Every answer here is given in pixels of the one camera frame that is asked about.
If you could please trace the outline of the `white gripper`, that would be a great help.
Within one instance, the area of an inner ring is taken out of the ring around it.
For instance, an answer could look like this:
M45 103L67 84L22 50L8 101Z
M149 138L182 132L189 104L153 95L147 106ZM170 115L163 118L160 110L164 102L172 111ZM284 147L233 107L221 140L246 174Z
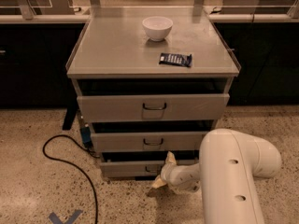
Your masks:
M162 168L161 176L158 175L151 186L154 189L163 187L166 184L173 187L182 187L187 181L184 176L184 167L176 165L175 155L171 151L167 152L165 163L166 165Z

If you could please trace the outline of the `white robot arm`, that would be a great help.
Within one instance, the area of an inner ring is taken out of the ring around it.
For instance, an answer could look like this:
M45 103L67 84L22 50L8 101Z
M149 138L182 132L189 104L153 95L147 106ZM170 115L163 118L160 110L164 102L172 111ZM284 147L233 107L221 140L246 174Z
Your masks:
M152 186L200 190L205 224L264 224L254 180L275 176L281 164L278 149L269 141L216 129L203 138L196 164L178 165L169 152Z

